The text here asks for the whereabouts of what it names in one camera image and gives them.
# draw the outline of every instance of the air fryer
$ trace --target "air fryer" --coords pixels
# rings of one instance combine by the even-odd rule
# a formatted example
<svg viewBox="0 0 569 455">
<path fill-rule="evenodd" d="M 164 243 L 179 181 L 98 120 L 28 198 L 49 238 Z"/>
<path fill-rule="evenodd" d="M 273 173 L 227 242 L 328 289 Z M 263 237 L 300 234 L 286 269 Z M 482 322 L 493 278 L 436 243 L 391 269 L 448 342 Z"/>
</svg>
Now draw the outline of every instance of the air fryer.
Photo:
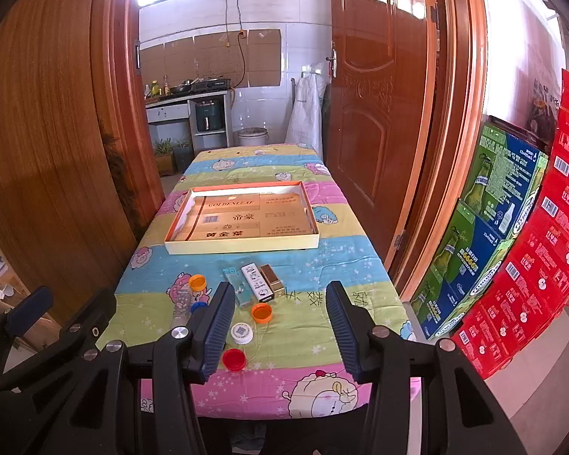
<svg viewBox="0 0 569 455">
<path fill-rule="evenodd" d="M 205 100 L 196 104 L 196 127 L 199 132 L 225 129 L 225 117 L 220 100 Z"/>
</svg>

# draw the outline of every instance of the plant pot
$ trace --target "plant pot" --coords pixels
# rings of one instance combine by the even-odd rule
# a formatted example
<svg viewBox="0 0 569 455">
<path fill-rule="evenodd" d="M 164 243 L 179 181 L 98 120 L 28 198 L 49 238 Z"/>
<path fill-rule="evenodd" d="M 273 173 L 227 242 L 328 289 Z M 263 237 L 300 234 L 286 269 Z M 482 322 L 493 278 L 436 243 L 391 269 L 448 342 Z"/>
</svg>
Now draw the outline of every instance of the plant pot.
<svg viewBox="0 0 569 455">
<path fill-rule="evenodd" d="M 188 147 L 175 147 L 173 149 L 174 161 L 177 165 L 177 171 L 184 173 L 185 170 L 194 160 L 194 149 L 191 145 Z"/>
<path fill-rule="evenodd" d="M 172 176 L 174 174 L 174 156 L 172 153 L 154 156 L 154 158 L 160 176 Z"/>
</svg>

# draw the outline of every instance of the colorful tablecloth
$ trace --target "colorful tablecloth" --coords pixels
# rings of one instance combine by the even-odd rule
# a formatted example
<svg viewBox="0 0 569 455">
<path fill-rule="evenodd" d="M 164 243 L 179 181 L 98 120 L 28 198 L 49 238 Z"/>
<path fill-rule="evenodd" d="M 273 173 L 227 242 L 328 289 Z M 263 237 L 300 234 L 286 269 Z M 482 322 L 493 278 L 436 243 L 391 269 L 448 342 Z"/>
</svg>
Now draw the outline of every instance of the colorful tablecloth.
<svg viewBox="0 0 569 455">
<path fill-rule="evenodd" d="M 191 187 L 300 180 L 319 223 L 317 249 L 215 255 L 169 255 L 164 236 Z M 209 301 L 223 268 L 270 264 L 286 286 L 273 300 L 273 319 L 258 325 L 249 308 L 236 307 L 232 323 L 246 322 L 254 338 L 243 349 L 247 366 L 232 373 L 220 363 L 209 381 L 192 387 L 199 416 L 232 419 L 320 417 L 368 402 L 370 385 L 346 373 L 325 307 L 325 287 L 340 280 L 353 303 L 376 323 L 414 339 L 411 323 L 382 262 L 329 171 L 305 145 L 235 147 L 202 152 L 167 197 L 133 255 L 116 290 L 117 310 L 99 346 L 121 339 L 129 346 L 158 339 L 170 328 L 171 294 L 203 274 Z M 228 346 L 235 346 L 231 337 Z M 412 394 L 419 380 L 412 381 Z M 152 411 L 151 381 L 144 380 L 143 408 Z"/>
</svg>

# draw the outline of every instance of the light blue lighter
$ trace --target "light blue lighter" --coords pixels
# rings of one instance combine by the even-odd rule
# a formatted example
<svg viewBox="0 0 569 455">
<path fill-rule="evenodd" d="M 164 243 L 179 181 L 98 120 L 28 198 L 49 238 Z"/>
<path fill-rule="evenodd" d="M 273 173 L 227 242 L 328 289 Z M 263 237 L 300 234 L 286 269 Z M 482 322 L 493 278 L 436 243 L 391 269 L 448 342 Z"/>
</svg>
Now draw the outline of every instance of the light blue lighter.
<svg viewBox="0 0 569 455">
<path fill-rule="evenodd" d="M 236 293 L 236 304 L 239 308 L 244 308 L 245 306 L 253 304 L 253 291 L 251 290 L 249 283 L 237 272 L 236 268 L 224 268 L 223 275 L 226 276 L 226 279 L 228 279 L 228 282 L 230 282 L 234 288 Z"/>
</svg>

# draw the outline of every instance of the white bottle cap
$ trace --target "white bottle cap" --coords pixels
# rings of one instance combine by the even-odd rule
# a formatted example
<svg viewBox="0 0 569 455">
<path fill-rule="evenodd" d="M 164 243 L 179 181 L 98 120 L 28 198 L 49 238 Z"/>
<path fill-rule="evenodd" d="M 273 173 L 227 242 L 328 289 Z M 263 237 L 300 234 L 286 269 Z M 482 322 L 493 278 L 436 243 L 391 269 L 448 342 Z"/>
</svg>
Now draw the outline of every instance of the white bottle cap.
<svg viewBox="0 0 569 455">
<path fill-rule="evenodd" d="M 253 329 L 246 323 L 241 322 L 234 325 L 230 334 L 232 335 L 234 342 L 241 346 L 248 344 L 253 340 Z"/>
</svg>

